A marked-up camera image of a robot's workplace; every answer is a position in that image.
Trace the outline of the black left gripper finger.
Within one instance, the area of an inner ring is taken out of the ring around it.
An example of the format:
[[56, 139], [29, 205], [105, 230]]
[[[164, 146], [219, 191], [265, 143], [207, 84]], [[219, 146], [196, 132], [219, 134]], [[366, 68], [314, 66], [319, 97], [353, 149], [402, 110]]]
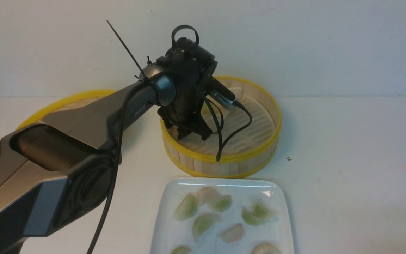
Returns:
[[182, 127], [178, 127], [177, 132], [178, 132], [178, 140], [182, 140], [192, 133], [192, 131]]

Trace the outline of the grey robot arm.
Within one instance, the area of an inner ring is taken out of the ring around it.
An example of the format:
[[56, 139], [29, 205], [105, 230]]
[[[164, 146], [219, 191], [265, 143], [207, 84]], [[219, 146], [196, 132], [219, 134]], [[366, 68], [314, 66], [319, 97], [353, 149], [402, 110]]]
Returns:
[[119, 135], [152, 106], [172, 125], [200, 132], [196, 116], [216, 61], [180, 38], [137, 82], [80, 108], [47, 114], [0, 140], [0, 254], [18, 254], [98, 207], [120, 159]]

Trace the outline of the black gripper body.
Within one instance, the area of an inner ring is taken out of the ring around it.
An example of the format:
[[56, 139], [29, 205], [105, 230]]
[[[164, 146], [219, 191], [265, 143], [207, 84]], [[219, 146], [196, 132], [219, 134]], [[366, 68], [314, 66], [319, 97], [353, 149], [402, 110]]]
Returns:
[[217, 62], [208, 50], [189, 38], [182, 37], [163, 58], [165, 72], [171, 77], [176, 96], [171, 104], [158, 109], [167, 129], [182, 127], [193, 132], [193, 122], [203, 120], [202, 93], [206, 92]]

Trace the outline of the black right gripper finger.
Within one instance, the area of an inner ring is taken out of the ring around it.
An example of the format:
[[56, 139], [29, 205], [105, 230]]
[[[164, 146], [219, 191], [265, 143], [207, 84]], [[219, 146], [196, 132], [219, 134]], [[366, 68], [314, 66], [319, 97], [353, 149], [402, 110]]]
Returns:
[[206, 141], [212, 135], [213, 131], [208, 124], [206, 124], [205, 120], [196, 120], [193, 122], [193, 133], [196, 133], [203, 141]]

